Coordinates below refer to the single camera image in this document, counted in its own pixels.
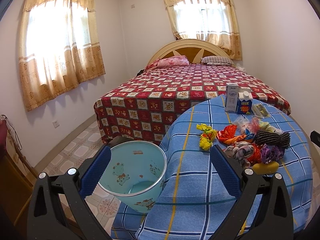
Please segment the clear snack packet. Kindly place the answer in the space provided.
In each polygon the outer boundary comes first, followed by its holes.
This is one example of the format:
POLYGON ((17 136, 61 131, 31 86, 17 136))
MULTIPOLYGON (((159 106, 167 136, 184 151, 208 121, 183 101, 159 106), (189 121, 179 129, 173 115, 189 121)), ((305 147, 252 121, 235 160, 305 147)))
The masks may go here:
POLYGON ((257 118, 269 118, 270 114, 264 105, 257 103, 252 106, 252 112, 257 118))

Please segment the striped pillow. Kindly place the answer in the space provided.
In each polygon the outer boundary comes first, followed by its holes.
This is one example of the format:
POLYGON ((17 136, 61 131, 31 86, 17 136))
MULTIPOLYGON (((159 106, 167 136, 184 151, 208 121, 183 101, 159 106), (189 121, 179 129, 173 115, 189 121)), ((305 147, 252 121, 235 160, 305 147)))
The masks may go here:
POLYGON ((224 56, 206 56, 201 59, 201 62, 203 64, 224 64, 234 66, 234 62, 230 58, 224 56))

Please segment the cream wooden headboard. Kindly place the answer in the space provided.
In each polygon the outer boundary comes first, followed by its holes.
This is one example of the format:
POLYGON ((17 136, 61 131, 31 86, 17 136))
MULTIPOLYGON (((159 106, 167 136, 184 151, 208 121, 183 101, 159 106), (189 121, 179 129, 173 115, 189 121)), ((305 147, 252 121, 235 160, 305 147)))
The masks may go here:
POLYGON ((230 59, 224 50, 212 43, 196 39, 182 39, 163 46, 151 57, 148 65, 156 59, 180 55, 185 55, 190 63, 200 63, 203 57, 212 55, 230 59))

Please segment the white wall socket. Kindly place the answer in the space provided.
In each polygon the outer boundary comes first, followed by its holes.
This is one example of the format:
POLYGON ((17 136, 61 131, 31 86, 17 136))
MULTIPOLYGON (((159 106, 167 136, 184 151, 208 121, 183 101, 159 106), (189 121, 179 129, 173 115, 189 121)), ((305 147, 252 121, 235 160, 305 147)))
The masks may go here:
POLYGON ((57 128, 60 126, 59 122, 58 121, 53 121, 53 125, 54 125, 54 128, 57 128))

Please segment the grey white milk carton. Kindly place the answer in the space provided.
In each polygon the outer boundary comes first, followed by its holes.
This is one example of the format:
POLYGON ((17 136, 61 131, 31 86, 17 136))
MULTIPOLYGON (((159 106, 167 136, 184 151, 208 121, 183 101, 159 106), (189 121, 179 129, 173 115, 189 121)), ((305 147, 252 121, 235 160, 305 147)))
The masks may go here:
POLYGON ((236 83, 226 84, 225 111, 236 112, 239 86, 236 83))

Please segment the blue plaid tablecloth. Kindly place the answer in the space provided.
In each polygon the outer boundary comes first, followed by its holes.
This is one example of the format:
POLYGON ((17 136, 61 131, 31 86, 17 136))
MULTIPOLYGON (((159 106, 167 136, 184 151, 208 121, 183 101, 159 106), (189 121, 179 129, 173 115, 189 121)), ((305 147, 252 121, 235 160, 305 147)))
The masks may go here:
MULTIPOLYGON (((219 96, 197 104, 170 126, 160 147, 168 159, 164 190, 147 215, 121 204, 114 219, 114 239, 208 239, 223 221, 234 197, 225 189, 212 166, 209 153, 199 147, 198 124, 221 131, 236 120, 225 112, 219 96)), ((290 146, 280 160, 290 196, 295 231, 304 229, 312 198, 312 167, 308 142, 292 118, 266 105, 272 126, 290 134, 290 146)))

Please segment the blue juice carton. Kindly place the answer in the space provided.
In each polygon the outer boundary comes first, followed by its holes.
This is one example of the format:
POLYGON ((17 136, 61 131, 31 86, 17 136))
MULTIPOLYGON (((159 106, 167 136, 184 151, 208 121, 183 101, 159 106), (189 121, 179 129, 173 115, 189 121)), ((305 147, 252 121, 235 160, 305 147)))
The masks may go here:
POLYGON ((236 113, 238 114, 251 114, 253 97, 252 93, 244 90, 238 93, 238 101, 236 106, 236 113))

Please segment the right beige curtain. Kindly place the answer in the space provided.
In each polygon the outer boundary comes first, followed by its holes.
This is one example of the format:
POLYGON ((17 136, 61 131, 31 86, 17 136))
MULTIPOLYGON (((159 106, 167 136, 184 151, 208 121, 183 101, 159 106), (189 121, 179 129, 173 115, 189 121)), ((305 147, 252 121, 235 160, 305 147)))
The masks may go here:
POLYGON ((164 0, 176 39, 197 39, 242 60, 242 46, 233 0, 164 0))

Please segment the purple wrapper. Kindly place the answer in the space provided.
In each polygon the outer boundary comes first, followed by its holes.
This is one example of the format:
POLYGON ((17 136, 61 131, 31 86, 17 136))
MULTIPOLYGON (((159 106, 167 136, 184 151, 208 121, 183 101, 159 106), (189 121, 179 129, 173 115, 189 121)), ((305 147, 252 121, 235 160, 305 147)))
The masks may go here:
POLYGON ((285 149, 278 146, 264 145, 260 151, 261 161, 268 164, 272 161, 278 161, 283 158, 285 149))

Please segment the pink pillow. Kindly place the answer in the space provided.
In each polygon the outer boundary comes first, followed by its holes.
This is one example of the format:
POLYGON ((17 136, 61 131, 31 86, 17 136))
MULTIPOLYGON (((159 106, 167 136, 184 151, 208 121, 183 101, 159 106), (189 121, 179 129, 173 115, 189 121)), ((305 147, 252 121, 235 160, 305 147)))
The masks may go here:
POLYGON ((158 67, 170 67, 170 66, 186 66, 189 61, 185 55, 172 56, 169 58, 159 60, 158 67))

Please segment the yellow plastic bag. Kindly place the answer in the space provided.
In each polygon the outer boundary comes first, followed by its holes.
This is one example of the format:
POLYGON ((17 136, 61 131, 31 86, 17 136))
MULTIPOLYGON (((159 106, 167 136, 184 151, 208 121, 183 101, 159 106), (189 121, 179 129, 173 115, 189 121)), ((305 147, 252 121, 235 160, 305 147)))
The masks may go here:
POLYGON ((196 128, 202 132, 200 135, 199 147, 208 151, 211 148, 218 131, 206 124, 197 124, 196 128))

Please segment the wooden dresser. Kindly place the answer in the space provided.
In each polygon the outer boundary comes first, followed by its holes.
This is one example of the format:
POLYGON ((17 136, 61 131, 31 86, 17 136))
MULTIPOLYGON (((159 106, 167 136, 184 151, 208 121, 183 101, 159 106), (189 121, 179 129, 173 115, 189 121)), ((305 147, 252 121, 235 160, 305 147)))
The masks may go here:
POLYGON ((1 212, 16 230, 25 233, 35 173, 13 133, 7 117, 1 115, 1 212))

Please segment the light blue cartoon trash bin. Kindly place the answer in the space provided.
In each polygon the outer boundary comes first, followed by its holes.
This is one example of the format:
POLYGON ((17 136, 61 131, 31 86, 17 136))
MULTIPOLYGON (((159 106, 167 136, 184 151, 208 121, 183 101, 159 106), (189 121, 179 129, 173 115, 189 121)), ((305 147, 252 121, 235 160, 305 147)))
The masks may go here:
POLYGON ((139 213, 148 213, 163 190, 167 156, 147 141, 128 141, 111 148, 98 185, 139 213))

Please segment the clear white plastic bag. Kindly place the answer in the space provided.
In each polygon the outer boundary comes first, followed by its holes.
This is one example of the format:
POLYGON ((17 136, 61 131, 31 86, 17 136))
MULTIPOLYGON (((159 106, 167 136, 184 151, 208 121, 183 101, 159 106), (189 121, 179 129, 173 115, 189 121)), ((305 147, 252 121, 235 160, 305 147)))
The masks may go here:
POLYGON ((241 134, 244 134, 245 130, 248 128, 250 121, 245 116, 239 115, 233 122, 233 125, 237 126, 237 129, 241 134))

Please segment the pink plastic bag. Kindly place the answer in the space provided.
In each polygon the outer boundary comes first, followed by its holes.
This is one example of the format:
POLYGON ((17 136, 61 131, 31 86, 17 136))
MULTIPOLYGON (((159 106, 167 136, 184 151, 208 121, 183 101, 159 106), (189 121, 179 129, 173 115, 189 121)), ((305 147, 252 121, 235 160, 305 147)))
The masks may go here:
POLYGON ((257 131, 260 130, 259 121, 260 121, 259 118, 253 117, 252 120, 249 122, 249 125, 248 125, 247 129, 248 129, 250 132, 256 134, 257 131))

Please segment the black striped sock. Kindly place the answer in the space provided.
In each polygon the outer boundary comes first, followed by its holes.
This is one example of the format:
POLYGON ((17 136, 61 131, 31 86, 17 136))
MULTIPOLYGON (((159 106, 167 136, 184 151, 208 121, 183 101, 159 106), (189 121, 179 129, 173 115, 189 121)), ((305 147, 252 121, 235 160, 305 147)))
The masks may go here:
POLYGON ((258 145, 269 145, 281 148, 288 148, 290 145, 290 140, 290 134, 287 132, 277 134, 273 132, 259 130, 255 135, 255 142, 258 145))

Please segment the beige curtain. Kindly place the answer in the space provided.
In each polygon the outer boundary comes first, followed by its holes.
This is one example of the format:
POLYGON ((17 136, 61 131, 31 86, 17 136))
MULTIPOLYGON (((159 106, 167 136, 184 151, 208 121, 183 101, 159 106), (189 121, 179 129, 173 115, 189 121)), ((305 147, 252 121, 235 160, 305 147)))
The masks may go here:
POLYGON ((242 46, 233 0, 164 0, 176 39, 197 39, 242 60, 242 46))
POLYGON ((18 66, 27 111, 104 75, 95 0, 25 0, 18 66))

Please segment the orange blue foil wrapper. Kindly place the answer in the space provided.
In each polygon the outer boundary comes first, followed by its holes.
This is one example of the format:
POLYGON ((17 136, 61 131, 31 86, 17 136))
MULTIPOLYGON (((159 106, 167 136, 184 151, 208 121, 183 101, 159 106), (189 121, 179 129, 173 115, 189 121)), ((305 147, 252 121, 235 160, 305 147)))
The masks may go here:
POLYGON ((235 135, 236 130, 237 126, 234 124, 226 126, 223 130, 218 131, 218 141, 226 145, 233 145, 241 141, 252 142, 255 138, 255 134, 248 129, 245 129, 245 132, 241 135, 235 135))

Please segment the red plastic bag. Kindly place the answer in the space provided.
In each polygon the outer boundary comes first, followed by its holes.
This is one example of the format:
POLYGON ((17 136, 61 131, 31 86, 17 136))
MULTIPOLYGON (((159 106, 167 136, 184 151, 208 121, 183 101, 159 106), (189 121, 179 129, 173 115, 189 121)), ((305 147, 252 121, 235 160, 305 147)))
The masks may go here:
POLYGON ((252 144, 253 146, 253 154, 247 158, 248 162, 250 163, 250 166, 253 166, 255 164, 261 163, 261 145, 252 144))

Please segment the red patterned bed cover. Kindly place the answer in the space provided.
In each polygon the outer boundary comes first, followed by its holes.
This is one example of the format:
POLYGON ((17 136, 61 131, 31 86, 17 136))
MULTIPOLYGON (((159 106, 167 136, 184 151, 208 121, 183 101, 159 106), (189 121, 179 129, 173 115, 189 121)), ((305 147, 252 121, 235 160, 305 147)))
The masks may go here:
POLYGON ((196 104, 225 94, 227 83, 291 114, 289 102, 263 81, 230 64, 156 67, 119 85, 94 104, 102 142, 117 136, 159 144, 170 125, 196 104))

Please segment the left beige curtain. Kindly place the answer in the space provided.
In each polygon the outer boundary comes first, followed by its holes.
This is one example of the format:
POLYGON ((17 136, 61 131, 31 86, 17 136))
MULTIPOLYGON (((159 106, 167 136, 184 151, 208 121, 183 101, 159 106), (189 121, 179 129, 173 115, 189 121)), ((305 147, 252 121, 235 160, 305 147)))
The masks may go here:
POLYGON ((27 111, 104 75, 95 0, 25 0, 18 66, 27 111))

